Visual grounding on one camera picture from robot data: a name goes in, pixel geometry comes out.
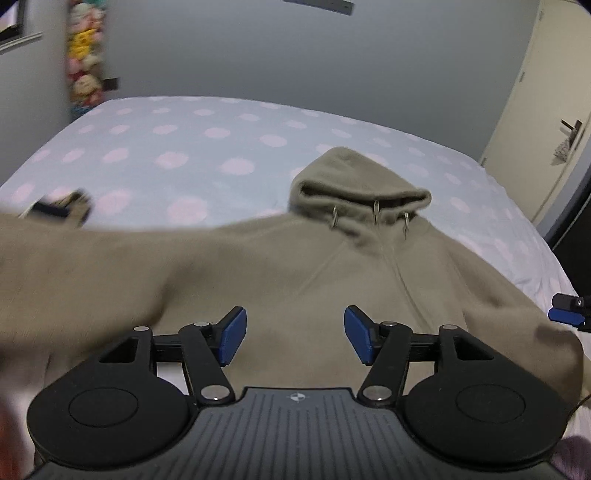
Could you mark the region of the beige zip hoodie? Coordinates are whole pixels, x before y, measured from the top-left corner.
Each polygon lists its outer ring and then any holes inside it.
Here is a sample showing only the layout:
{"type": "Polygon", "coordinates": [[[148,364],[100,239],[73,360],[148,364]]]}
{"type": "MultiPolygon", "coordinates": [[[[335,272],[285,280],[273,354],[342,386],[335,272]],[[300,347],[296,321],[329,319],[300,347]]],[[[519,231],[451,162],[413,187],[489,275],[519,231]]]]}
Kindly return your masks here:
{"type": "Polygon", "coordinates": [[[1,358],[37,356],[58,376],[136,326],[173,333],[242,306],[235,387],[356,387],[365,370],[342,326],[356,305],[420,333],[458,325],[577,402],[577,336],[425,219],[430,201],[334,148],[295,177],[287,213],[219,228],[90,230],[3,214],[1,358]]]}

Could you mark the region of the polka dot bed sheet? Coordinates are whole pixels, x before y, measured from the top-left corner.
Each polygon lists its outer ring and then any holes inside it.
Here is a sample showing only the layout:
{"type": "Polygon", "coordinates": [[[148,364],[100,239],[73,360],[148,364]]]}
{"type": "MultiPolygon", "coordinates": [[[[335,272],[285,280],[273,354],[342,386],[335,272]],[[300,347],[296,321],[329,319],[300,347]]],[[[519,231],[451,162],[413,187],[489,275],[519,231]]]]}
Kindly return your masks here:
{"type": "Polygon", "coordinates": [[[426,217],[541,308],[572,284],[505,190],[472,158],[410,133],[325,112],[215,97],[105,102],[41,146],[1,185],[16,212],[77,189],[93,226],[213,227],[287,209],[290,183],[336,146],[432,193],[426,217]]]}

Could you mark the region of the dark framed window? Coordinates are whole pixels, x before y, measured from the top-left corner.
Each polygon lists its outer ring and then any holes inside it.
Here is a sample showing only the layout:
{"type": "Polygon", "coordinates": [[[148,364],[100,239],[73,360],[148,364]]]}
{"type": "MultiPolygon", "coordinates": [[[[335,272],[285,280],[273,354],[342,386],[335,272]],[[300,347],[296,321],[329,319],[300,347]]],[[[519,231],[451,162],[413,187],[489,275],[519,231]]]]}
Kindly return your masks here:
{"type": "Polygon", "coordinates": [[[19,39],[24,35],[26,3],[26,0],[1,0],[1,44],[19,39]]]}

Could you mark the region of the purple garment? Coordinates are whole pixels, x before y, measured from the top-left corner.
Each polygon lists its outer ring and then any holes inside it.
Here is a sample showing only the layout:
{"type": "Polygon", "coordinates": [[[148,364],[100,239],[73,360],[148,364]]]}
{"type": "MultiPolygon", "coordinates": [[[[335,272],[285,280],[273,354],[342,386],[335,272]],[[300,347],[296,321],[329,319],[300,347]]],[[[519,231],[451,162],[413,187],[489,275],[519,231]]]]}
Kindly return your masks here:
{"type": "Polygon", "coordinates": [[[571,480],[591,480],[591,443],[582,436],[562,439],[552,456],[552,465],[571,480]]]}

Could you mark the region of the orange garment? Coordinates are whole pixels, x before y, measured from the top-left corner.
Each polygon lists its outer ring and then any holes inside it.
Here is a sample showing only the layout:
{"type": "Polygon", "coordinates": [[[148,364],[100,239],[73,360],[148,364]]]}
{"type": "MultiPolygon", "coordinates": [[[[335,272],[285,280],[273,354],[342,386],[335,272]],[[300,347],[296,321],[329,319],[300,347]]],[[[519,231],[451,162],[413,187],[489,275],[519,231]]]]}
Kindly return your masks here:
{"type": "Polygon", "coordinates": [[[25,461],[18,422],[4,400],[0,406],[0,474],[4,480],[23,478],[25,461]]]}

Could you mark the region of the cream door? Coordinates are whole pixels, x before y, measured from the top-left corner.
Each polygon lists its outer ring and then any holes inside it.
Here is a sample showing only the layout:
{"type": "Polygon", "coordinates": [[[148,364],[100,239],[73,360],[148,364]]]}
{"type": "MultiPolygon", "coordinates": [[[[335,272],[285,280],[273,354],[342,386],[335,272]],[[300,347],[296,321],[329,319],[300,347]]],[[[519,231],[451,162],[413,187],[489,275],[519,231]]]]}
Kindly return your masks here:
{"type": "Polygon", "coordinates": [[[539,224],[590,137],[590,13],[574,1],[542,1],[521,73],[482,157],[525,216],[539,224]],[[583,125],[566,162],[561,121],[583,125]]]}

